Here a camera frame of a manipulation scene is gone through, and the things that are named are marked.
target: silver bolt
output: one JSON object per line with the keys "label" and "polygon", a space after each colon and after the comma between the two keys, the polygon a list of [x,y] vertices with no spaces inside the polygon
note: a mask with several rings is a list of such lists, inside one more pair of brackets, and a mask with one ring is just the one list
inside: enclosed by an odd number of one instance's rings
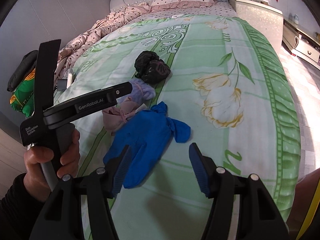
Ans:
{"label": "silver bolt", "polygon": [[105,168],[97,168],[97,174],[103,174],[106,172]]}
{"label": "silver bolt", "polygon": [[62,180],[63,181],[68,181],[69,179],[71,179],[70,174],[65,174],[65,175],[62,176]]}
{"label": "silver bolt", "polygon": [[226,170],[224,168],[222,168],[222,167],[217,167],[216,168],[216,172],[219,173],[219,174],[223,174],[223,173],[226,172]]}
{"label": "silver bolt", "polygon": [[257,181],[257,180],[259,179],[259,176],[258,176],[257,174],[251,174],[251,175],[250,175],[250,178],[251,178],[252,180]]}

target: bed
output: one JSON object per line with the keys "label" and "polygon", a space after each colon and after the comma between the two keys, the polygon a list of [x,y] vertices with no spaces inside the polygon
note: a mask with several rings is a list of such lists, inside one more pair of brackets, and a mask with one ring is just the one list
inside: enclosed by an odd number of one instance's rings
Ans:
{"label": "bed", "polygon": [[[283,219],[289,216],[300,162],[300,129],[290,88],[267,39],[229,8],[218,3],[216,8],[142,15],[82,54],[74,65],[74,83],[55,95],[58,104],[128,81],[144,50],[156,52],[172,71],[146,104],[164,101],[168,116],[187,123],[192,135],[185,144],[170,142],[142,185],[122,188],[108,201],[120,239],[201,238],[212,200],[200,192],[193,173],[188,158],[192,142],[233,174],[257,173]],[[101,112],[74,124],[81,134],[78,176],[84,176],[104,166],[113,137],[103,127]],[[82,200],[85,239],[92,239]],[[238,210],[236,200],[234,219]],[[232,222],[229,239],[235,234]]]}

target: wooden floor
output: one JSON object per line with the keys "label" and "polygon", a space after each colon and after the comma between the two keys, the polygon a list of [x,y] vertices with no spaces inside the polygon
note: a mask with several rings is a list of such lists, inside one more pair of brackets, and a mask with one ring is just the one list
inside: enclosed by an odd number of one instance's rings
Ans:
{"label": "wooden floor", "polygon": [[23,154],[26,147],[0,129],[0,199],[16,176],[26,172]]}

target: black sleeve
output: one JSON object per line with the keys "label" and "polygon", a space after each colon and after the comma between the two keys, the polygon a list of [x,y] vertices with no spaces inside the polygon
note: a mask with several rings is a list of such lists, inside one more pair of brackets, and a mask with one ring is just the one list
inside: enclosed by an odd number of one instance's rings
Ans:
{"label": "black sleeve", "polygon": [[0,200],[1,240],[28,240],[44,205],[27,192],[23,184],[24,176],[25,173],[17,176],[8,193]]}

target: green bedspread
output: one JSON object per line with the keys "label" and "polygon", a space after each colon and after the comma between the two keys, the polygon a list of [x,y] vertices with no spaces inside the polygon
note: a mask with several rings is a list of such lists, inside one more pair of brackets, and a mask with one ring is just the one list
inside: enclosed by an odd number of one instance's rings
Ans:
{"label": "green bedspread", "polygon": [[[188,143],[172,141],[148,179],[110,200],[121,240],[200,239],[212,200],[199,190],[190,143],[233,174],[257,173],[284,220],[294,197],[300,130],[281,63],[267,39],[239,18],[184,15],[126,25],[90,47],[76,62],[75,82],[55,103],[126,82],[137,56],[156,52],[172,70],[156,98],[168,116],[192,129]],[[102,113],[74,122],[81,133],[79,176],[103,166],[112,143]],[[83,199],[86,239],[91,239]],[[230,239],[236,229],[231,228]]]}

